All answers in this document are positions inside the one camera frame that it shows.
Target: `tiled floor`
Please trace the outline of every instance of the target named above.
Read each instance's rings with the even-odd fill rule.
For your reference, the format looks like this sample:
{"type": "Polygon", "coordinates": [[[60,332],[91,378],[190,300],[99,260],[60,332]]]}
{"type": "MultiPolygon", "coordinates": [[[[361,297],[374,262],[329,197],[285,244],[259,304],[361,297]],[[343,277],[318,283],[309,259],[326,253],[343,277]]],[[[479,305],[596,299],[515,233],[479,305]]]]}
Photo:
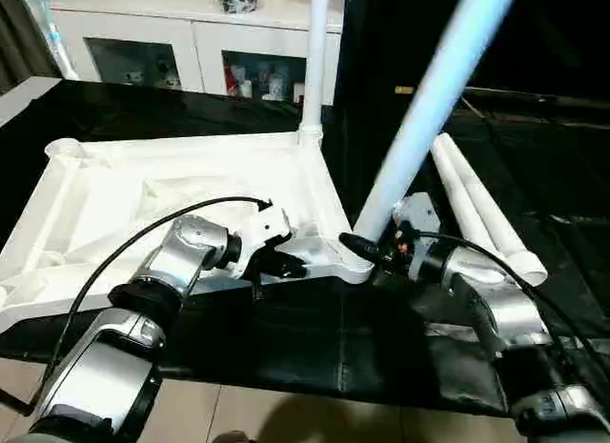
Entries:
{"type": "MultiPolygon", "coordinates": [[[[0,387],[30,396],[43,367],[0,359],[0,387]]],[[[2,441],[29,418],[0,407],[2,441]]],[[[165,381],[140,442],[214,443],[240,430],[258,443],[518,443],[512,422],[458,413],[401,409],[311,395],[165,381]]]]}

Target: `white pvc pipe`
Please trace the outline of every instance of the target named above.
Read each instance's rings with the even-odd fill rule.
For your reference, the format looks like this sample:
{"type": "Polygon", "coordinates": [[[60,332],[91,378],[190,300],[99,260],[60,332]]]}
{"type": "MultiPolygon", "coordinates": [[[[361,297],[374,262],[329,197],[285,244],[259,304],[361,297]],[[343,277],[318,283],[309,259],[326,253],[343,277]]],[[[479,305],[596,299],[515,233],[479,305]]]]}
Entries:
{"type": "Polygon", "coordinates": [[[318,138],[322,134],[321,113],[328,4],[329,0],[312,0],[303,119],[299,127],[301,131],[316,135],[318,138]]]}
{"type": "MultiPolygon", "coordinates": [[[[540,259],[525,248],[521,238],[461,153],[458,145],[447,133],[437,138],[435,146],[437,144],[440,144],[440,151],[445,153],[442,159],[448,159],[456,170],[457,177],[472,200],[480,216],[479,219],[482,219],[496,249],[506,257],[508,264],[519,276],[533,286],[542,284],[548,276],[548,271],[540,259]]],[[[458,215],[457,208],[454,207],[456,215],[458,215]]]]}
{"type": "Polygon", "coordinates": [[[513,0],[460,0],[360,213],[355,233],[377,241],[513,0]]]}
{"type": "Polygon", "coordinates": [[[449,158],[447,150],[444,149],[444,146],[444,143],[437,138],[432,145],[432,157],[435,160],[440,180],[447,192],[447,198],[449,199],[451,208],[456,216],[459,230],[467,240],[477,243],[487,251],[493,252],[499,256],[499,253],[496,251],[496,246],[485,228],[485,224],[480,218],[477,208],[475,208],[475,205],[470,199],[468,191],[459,179],[458,172],[449,158]]]}

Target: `black table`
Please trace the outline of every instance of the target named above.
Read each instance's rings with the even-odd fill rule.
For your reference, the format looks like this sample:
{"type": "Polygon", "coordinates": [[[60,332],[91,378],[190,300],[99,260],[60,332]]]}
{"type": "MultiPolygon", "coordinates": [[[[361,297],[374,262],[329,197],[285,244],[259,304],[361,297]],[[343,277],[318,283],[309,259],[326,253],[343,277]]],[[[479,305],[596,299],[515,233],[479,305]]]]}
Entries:
{"type": "MultiPolygon", "coordinates": [[[[565,128],[527,115],[490,117],[485,124],[457,111],[446,130],[547,266],[550,277],[542,290],[604,350],[610,328],[610,132],[565,128]]],[[[294,131],[299,118],[299,109],[287,104],[63,81],[0,129],[0,142],[10,143],[19,162],[17,174],[15,165],[0,168],[3,181],[10,181],[0,241],[25,206],[46,165],[43,148],[52,140],[294,131]]],[[[364,169],[367,160],[346,161],[354,155],[348,148],[364,139],[356,137],[357,121],[339,121],[324,111],[323,151],[351,219],[357,214],[354,200],[368,191],[351,172],[355,163],[364,169]]],[[[376,149],[379,156],[384,152],[376,149]]],[[[366,170],[374,173],[376,166],[366,170]]],[[[433,195],[443,228],[456,230],[431,162],[413,190],[433,195]]],[[[95,313],[77,317],[66,349],[95,313]]],[[[16,324],[0,335],[0,355],[47,361],[63,321],[56,316],[16,324]]],[[[360,286],[335,278],[273,285],[256,304],[249,290],[217,292],[188,302],[162,370],[174,378],[505,415],[503,391],[468,324],[464,310],[436,286],[422,288],[383,273],[360,286]]],[[[566,333],[552,317],[551,325],[566,333]]],[[[601,388],[584,356],[575,356],[583,374],[601,388]]]]}

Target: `black cable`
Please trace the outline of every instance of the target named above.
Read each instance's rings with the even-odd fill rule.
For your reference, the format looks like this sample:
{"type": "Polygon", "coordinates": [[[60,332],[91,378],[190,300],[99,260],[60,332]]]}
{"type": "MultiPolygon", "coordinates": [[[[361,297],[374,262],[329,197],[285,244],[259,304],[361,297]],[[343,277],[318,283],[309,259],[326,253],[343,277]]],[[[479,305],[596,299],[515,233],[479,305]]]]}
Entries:
{"type": "MultiPolygon", "coordinates": [[[[591,342],[587,339],[587,337],[584,335],[584,333],[582,333],[582,331],[579,329],[579,327],[574,323],[572,318],[570,316],[568,316],[559,307],[559,305],[555,301],[553,301],[552,299],[550,299],[549,297],[544,295],[534,286],[532,286],[527,281],[525,281],[523,278],[521,278],[517,274],[517,272],[515,272],[506,262],[497,258],[494,254],[487,251],[485,248],[482,248],[478,244],[473,243],[472,241],[468,241],[464,238],[459,238],[459,237],[453,236],[453,235],[447,235],[445,233],[420,232],[418,230],[414,230],[413,234],[415,236],[420,236],[420,237],[436,238],[439,240],[451,241],[456,245],[460,245],[465,248],[470,248],[471,250],[474,250],[476,252],[480,252],[481,254],[485,255],[490,260],[492,260],[496,264],[498,264],[511,278],[513,278],[515,280],[515,282],[517,284],[519,284],[519,286],[521,287],[523,292],[528,297],[530,297],[534,301],[539,300],[540,302],[544,303],[559,317],[559,319],[561,319],[561,321],[568,327],[570,332],[574,335],[574,338],[576,338],[580,342],[580,344],[583,346],[583,348],[586,350],[586,352],[589,355],[589,357],[591,358],[591,360],[594,361],[598,365],[601,372],[605,376],[606,381],[610,382],[610,372],[608,371],[607,367],[605,366],[601,356],[598,354],[598,352],[595,351],[595,348],[593,348],[593,345],[591,345],[591,342]]],[[[553,334],[552,331],[550,331],[550,333],[551,333],[551,336],[553,337],[553,341],[555,343],[559,344],[558,348],[564,349],[559,337],[556,336],[555,334],[553,334]]]]}
{"type": "Polygon", "coordinates": [[[6,391],[0,389],[0,403],[7,405],[8,407],[16,410],[17,412],[23,415],[30,415],[33,411],[38,398],[40,398],[40,394],[45,386],[45,382],[49,379],[49,377],[53,374],[55,370],[55,366],[57,364],[57,360],[59,358],[59,354],[61,353],[61,349],[64,344],[64,339],[66,338],[66,334],[68,333],[68,329],[70,328],[71,323],[76,317],[76,313],[78,312],[78,308],[81,303],[85,299],[87,292],[92,287],[95,280],[104,272],[104,270],[114,261],[116,258],[121,255],[129,246],[135,243],[137,240],[142,238],[147,233],[152,232],[159,226],[165,224],[166,222],[174,220],[176,217],[180,217],[183,214],[187,214],[191,211],[198,210],[200,208],[209,207],[211,205],[215,205],[218,203],[224,202],[252,202],[258,205],[259,210],[264,210],[271,206],[270,202],[265,202],[264,200],[260,200],[258,198],[247,197],[247,196],[230,196],[230,197],[219,197],[211,200],[205,200],[203,202],[198,202],[193,205],[190,205],[186,208],[183,208],[178,211],[174,211],[167,216],[162,217],[154,222],[152,222],[149,226],[145,227],[141,231],[134,234],[131,238],[129,238],[125,243],[119,246],[111,255],[109,255],[104,262],[102,262],[91,274],[89,279],[85,282],[81,290],[78,292],[74,301],[70,306],[70,310],[68,311],[68,316],[66,318],[66,323],[64,324],[64,328],[55,343],[55,349],[53,350],[53,354],[51,357],[51,361],[47,364],[47,368],[45,369],[45,373],[43,375],[42,383],[30,403],[25,403],[17,397],[7,393],[6,391]]]}

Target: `white cabinet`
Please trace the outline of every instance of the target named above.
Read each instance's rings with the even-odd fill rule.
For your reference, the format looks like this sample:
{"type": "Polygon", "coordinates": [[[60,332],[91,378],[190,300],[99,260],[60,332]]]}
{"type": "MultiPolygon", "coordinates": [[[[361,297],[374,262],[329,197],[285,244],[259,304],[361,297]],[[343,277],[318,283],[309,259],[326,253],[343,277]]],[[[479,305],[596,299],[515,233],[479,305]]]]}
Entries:
{"type": "MultiPolygon", "coordinates": [[[[310,0],[258,0],[246,14],[226,14],[217,0],[52,0],[51,13],[85,81],[242,92],[228,92],[233,66],[240,81],[245,71],[248,96],[269,93],[272,76],[282,86],[281,98],[292,100],[305,79],[310,0]]],[[[335,93],[342,20],[343,0],[331,0],[327,105],[335,93]]]]}
{"type": "Polygon", "coordinates": [[[82,80],[203,91],[189,21],[61,10],[53,20],[82,80]]]}

